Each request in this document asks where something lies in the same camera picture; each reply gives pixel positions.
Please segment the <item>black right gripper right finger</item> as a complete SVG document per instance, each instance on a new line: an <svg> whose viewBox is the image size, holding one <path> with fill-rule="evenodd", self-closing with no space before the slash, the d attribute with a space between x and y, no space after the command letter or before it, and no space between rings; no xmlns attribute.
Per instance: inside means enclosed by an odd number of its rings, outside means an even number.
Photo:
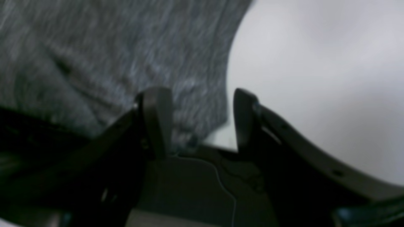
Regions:
<svg viewBox="0 0 404 227"><path fill-rule="evenodd" d="M263 175L280 227L403 226L402 186L331 157L245 89L233 113L239 155Z"/></svg>

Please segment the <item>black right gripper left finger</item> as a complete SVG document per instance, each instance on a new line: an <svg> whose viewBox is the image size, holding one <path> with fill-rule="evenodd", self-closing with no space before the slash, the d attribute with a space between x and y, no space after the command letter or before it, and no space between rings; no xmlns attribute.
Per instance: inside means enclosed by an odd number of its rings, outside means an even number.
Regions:
<svg viewBox="0 0 404 227"><path fill-rule="evenodd" d="M128 112L89 140L1 109L1 219L23 227L124 227L147 163L171 148L170 89L139 93Z"/></svg>

